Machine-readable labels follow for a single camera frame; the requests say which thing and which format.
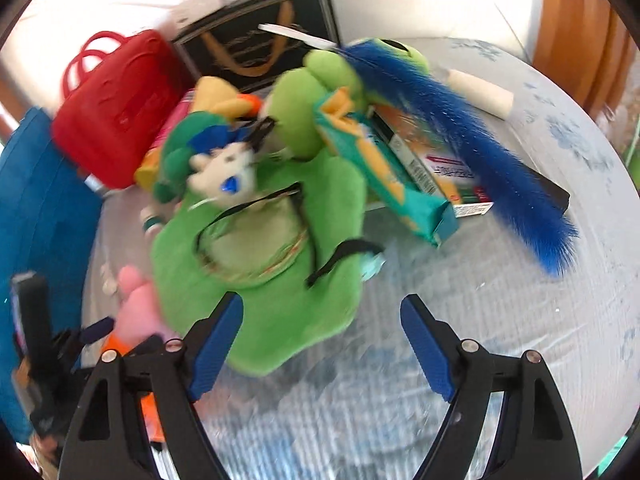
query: red handbag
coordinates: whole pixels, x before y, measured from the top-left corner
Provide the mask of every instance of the red handbag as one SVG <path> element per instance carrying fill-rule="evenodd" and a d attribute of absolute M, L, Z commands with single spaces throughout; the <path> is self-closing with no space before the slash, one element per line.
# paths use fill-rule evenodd
<path fill-rule="evenodd" d="M 88 49 L 98 38 L 120 46 L 107 54 Z M 84 58 L 100 64 L 90 72 Z M 79 84 L 69 87 L 72 67 Z M 80 168 L 111 189 L 134 183 L 134 173 L 167 117 L 193 81 L 155 30 L 130 38 L 98 32 L 84 44 L 62 77 L 65 98 L 51 132 L 54 142 Z"/>

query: blue feather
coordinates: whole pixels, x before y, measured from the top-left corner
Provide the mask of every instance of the blue feather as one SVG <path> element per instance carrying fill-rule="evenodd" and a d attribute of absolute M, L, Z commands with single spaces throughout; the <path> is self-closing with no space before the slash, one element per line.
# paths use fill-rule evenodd
<path fill-rule="evenodd" d="M 480 179 L 493 210 L 553 275 L 574 260 L 578 232 L 536 179 L 497 142 L 458 94 L 374 40 L 338 50 L 362 79 L 393 106 L 428 124 Z"/>

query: plastic tablecloth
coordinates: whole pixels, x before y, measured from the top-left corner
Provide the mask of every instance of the plastic tablecloth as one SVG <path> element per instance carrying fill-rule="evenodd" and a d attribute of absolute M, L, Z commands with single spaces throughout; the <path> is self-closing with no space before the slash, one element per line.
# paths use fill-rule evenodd
<path fill-rule="evenodd" d="M 234 479 L 411 479 L 444 418 L 399 323 L 419 294 L 437 319 L 489 351 L 545 357 L 564 399 L 585 476 L 630 426 L 640 399 L 640 201 L 615 152 L 570 97 L 500 49 L 471 40 L 402 40 L 439 64 L 515 94 L 508 120 L 483 114 L 501 143 L 571 194 L 580 231 L 575 267 L 547 276 L 489 211 L 463 219 L 435 249 L 387 209 L 367 213 L 366 237 L 386 248 L 343 334 L 264 378 L 223 368 L 196 408 Z M 139 189 L 105 202 L 85 287 L 84 321 L 117 309 L 102 291 L 125 264 L 150 272 Z M 87 360 L 95 359 L 95 349 Z M 469 478 L 488 459 L 500 408 L 492 397 Z M 170 460 L 162 453 L 160 460 Z"/>

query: blue gem nose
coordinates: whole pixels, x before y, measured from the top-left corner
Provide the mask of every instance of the blue gem nose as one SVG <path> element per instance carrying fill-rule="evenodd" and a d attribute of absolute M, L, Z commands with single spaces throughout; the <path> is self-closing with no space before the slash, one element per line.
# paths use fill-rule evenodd
<path fill-rule="evenodd" d="M 236 176 L 230 176 L 220 186 L 220 189 L 222 191 L 224 191 L 225 193 L 230 193 L 232 195 L 235 195 L 240 190 L 239 188 L 240 183 L 238 182 L 238 178 Z"/>

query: paper roll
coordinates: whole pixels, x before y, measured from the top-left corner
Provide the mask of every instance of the paper roll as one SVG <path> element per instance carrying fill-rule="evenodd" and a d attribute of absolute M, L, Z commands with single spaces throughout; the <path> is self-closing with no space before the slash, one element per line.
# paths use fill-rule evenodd
<path fill-rule="evenodd" d="M 476 108 L 502 120 L 507 118 L 513 108 L 512 92 L 471 74 L 450 70 L 447 86 Z"/>

